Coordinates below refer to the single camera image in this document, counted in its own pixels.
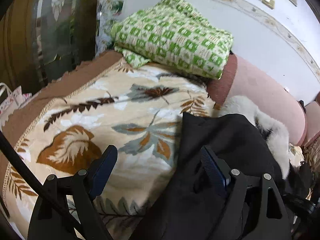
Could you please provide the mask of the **black coat with fur collar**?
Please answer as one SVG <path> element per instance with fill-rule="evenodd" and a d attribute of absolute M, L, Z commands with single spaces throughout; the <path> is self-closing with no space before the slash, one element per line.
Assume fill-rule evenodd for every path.
<path fill-rule="evenodd" d="M 131 239 L 319 239 L 310 174 L 289 153 L 285 125 L 245 96 L 185 113 L 176 171 Z"/>

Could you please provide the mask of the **leaf pattern beige blanket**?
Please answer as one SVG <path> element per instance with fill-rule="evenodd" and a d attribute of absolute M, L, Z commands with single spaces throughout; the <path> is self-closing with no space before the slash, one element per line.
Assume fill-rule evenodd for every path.
<path fill-rule="evenodd" d="M 214 102 L 190 75 L 115 52 L 75 71 L 15 110 L 2 132 L 40 182 L 88 168 L 109 145 L 117 163 L 94 200 L 114 239 L 128 239 L 176 166 L 183 113 L 211 116 Z"/>

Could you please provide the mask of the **white paper bag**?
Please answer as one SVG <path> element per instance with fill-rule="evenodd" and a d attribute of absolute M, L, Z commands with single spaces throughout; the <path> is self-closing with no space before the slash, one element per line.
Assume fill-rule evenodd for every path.
<path fill-rule="evenodd" d="M 19 109 L 24 103 L 26 103 L 31 97 L 31 93 L 22 93 L 22 87 L 17 87 L 13 92 L 9 86 L 1 82 L 1 95 L 7 94 L 7 97 L 1 102 L 1 131 L 2 127 L 9 119 L 9 115 L 14 110 Z"/>

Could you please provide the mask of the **pink headboard cushion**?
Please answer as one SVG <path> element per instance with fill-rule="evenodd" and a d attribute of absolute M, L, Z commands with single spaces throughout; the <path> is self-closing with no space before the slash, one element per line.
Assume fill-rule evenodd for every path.
<path fill-rule="evenodd" d="M 210 80 L 207 92 L 219 109 L 227 98 L 243 95 L 261 111 L 282 122 L 288 129 L 290 142 L 302 146 L 307 122 L 300 103 L 276 80 L 238 55 L 229 56 L 219 80 Z"/>

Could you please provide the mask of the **dark glass cabinet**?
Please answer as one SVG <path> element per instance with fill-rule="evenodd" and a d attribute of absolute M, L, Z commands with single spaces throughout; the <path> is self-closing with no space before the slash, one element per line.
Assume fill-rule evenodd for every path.
<path fill-rule="evenodd" d="M 1 81 L 35 93 L 95 56 L 98 0 L 1 0 Z"/>

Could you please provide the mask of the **green checkered pillow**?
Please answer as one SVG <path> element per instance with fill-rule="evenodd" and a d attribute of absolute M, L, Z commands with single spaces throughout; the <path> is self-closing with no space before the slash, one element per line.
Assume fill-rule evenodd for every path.
<path fill-rule="evenodd" d="M 111 29 L 114 49 L 133 68 L 156 62 L 189 74 L 220 79 L 234 37 L 212 26 L 186 0 L 161 0 Z"/>

